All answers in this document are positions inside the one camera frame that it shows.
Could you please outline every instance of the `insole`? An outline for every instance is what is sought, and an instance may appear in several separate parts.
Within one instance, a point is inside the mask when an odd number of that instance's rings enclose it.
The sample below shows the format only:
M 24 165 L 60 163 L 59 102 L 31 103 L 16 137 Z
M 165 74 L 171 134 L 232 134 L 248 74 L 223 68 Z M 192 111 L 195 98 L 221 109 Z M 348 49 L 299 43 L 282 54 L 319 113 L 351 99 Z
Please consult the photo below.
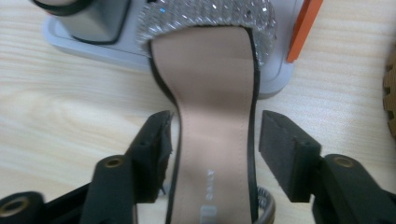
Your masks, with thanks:
M 171 223 L 251 223 L 248 124 L 254 65 L 241 27 L 195 27 L 156 38 L 157 70 L 181 118 Z

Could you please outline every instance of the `high heel sandal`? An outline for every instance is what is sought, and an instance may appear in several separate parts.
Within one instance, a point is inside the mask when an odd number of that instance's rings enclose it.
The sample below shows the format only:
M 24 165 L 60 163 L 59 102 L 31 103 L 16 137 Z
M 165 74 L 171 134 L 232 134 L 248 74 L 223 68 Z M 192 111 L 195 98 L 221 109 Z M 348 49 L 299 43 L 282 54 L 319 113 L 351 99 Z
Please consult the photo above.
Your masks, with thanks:
M 255 104 L 276 39 L 271 4 L 161 0 L 140 21 L 136 39 L 181 120 L 166 223 L 254 222 Z

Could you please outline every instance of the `white machine base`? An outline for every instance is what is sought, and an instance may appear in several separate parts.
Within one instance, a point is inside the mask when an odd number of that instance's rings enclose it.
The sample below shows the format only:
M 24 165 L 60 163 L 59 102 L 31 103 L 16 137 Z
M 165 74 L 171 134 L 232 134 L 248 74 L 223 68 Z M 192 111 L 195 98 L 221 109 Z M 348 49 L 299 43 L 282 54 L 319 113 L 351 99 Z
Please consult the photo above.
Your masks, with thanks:
M 304 0 L 273 0 L 277 31 L 274 51 L 262 67 L 260 94 L 272 95 L 281 91 L 289 82 L 294 64 L 287 63 L 294 23 Z M 126 66 L 134 70 L 149 71 L 149 60 L 143 56 L 134 42 L 137 17 L 146 0 L 131 2 L 119 41 L 113 45 L 92 45 L 80 42 L 54 16 L 48 16 L 43 33 L 47 41 L 59 50 L 94 60 Z

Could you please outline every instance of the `wooden table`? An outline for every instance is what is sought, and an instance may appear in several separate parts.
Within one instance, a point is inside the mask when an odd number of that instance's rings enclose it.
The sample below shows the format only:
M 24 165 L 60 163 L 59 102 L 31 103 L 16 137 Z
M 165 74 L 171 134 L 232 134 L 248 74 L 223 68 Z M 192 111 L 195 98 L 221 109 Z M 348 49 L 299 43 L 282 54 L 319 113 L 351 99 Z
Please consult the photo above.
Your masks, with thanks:
M 45 16 L 29 1 L 0 1 L 0 198 L 26 190 L 57 198 L 90 181 L 97 161 L 122 154 L 149 115 L 176 111 L 150 74 L 50 46 Z M 258 102 L 256 146 L 261 111 L 273 110 L 315 137 L 323 155 L 355 158 L 396 192 L 395 141 L 382 106 L 395 36 L 396 1 L 325 1 L 290 84 Z M 176 116 L 174 142 L 177 125 Z M 313 223 L 311 205 L 289 203 L 258 152 L 256 163 L 259 185 L 276 197 L 276 223 Z M 141 223 L 163 223 L 166 205 L 139 205 Z

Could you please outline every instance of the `rhinestone strap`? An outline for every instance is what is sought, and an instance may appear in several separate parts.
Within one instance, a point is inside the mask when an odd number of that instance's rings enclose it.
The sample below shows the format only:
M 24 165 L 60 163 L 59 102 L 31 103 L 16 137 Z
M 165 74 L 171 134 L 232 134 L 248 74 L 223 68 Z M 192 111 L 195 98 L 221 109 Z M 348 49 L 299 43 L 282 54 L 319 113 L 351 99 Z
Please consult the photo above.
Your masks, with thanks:
M 149 56 L 148 42 L 156 36 L 203 25 L 251 28 L 260 65 L 265 64 L 276 42 L 270 0 L 158 0 L 141 11 L 136 42 Z

